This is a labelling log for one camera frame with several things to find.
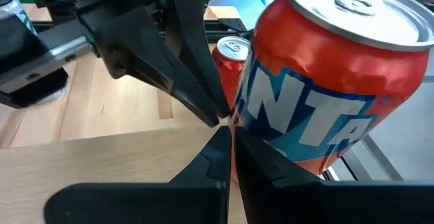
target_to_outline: fanta logo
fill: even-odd
[[[364,136],[376,117],[365,114],[374,96],[326,90],[287,67],[276,76],[255,58],[246,64],[242,82],[238,112],[246,127],[270,143],[286,137],[292,144],[324,150],[349,145]]]

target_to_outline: soda can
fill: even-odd
[[[433,25],[415,0],[275,0],[255,27],[231,124],[321,174],[416,91]]]
[[[220,73],[229,107],[233,106],[239,77],[250,49],[250,42],[242,37],[223,37],[212,51],[212,59]]]
[[[20,0],[0,0],[0,17],[2,12],[7,15],[16,15],[33,34],[37,35],[37,32],[33,27],[32,22],[28,18],[26,11],[24,11],[22,8]]]

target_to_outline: gray floor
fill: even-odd
[[[273,0],[213,0],[211,5],[234,5],[246,26],[254,28],[266,5]],[[427,77],[417,92],[393,112],[371,133],[374,142],[386,155],[398,173],[407,180],[434,179],[434,52],[430,57]],[[363,143],[354,146],[359,158],[374,180],[387,180]],[[341,161],[336,173],[350,179]]]

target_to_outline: wooden table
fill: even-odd
[[[47,11],[25,5],[33,20]],[[234,7],[211,7],[206,19],[238,18]],[[202,124],[184,105],[132,77],[114,80],[93,55],[65,66],[66,94],[55,102],[15,110],[0,105],[0,149]]]
[[[0,150],[0,222],[43,223],[45,201],[82,182],[168,182],[216,128],[195,126]],[[231,184],[229,223],[246,223]]]

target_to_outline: fanta can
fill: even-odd
[[[416,91],[433,32],[415,0],[275,0],[230,123],[321,174]]]

